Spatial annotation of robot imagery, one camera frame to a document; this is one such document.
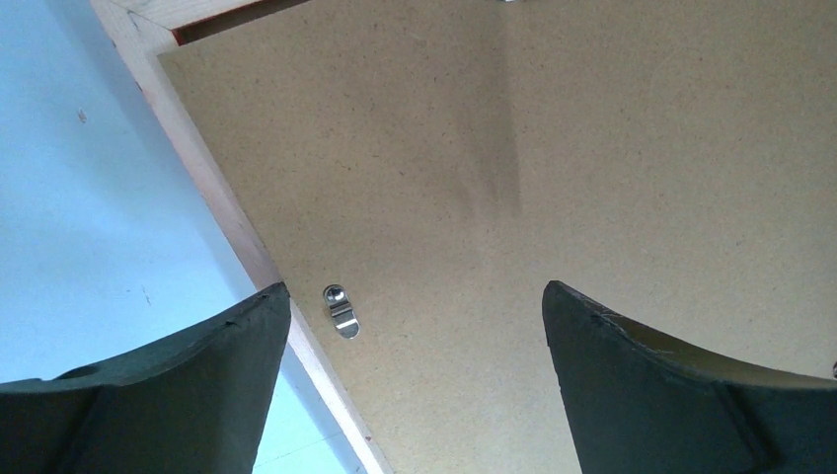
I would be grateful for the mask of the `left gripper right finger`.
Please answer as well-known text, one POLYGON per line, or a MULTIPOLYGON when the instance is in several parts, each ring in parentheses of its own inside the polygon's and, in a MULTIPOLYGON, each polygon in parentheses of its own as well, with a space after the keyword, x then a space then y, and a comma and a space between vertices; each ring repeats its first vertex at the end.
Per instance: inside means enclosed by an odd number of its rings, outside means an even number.
POLYGON ((720 355, 552 281, 542 315, 585 473, 832 473, 834 381, 720 355))

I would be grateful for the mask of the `brown cardboard backing board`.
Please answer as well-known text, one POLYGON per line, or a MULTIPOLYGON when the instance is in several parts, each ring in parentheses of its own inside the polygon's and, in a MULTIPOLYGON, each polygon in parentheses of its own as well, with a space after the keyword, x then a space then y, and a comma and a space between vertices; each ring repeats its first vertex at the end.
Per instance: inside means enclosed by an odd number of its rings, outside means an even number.
POLYGON ((832 1, 309 1, 160 61, 397 473, 578 471, 552 280, 830 374, 832 1))

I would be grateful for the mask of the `small metal turn clip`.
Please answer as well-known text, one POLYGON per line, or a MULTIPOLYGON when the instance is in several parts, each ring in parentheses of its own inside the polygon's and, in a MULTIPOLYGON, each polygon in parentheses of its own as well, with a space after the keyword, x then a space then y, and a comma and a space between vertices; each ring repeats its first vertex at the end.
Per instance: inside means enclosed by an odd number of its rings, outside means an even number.
POLYGON ((324 289, 323 298, 336 331, 344 339, 355 338, 360 325, 345 289, 339 284, 330 284, 324 289))

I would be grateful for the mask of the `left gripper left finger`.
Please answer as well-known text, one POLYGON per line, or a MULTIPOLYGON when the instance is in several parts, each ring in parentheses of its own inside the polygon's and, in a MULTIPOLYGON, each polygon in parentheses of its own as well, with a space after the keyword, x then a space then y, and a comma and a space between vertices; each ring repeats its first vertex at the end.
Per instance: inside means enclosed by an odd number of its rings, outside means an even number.
POLYGON ((249 473, 291 323, 275 283, 54 379, 1 387, 5 473, 249 473))

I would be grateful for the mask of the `orange wooden picture frame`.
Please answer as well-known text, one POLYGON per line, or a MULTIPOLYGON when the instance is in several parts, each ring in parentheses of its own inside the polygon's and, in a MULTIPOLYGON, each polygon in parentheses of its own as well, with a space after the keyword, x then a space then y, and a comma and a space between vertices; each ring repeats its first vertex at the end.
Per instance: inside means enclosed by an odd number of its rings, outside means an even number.
MULTIPOLYGON (((94 1, 91 6, 130 71, 236 257, 257 289, 281 276, 164 72, 159 55, 179 47, 178 31, 257 7, 251 1, 94 1)), ((392 468, 362 421, 298 306, 288 347, 301 362, 354 454, 368 473, 392 468)))

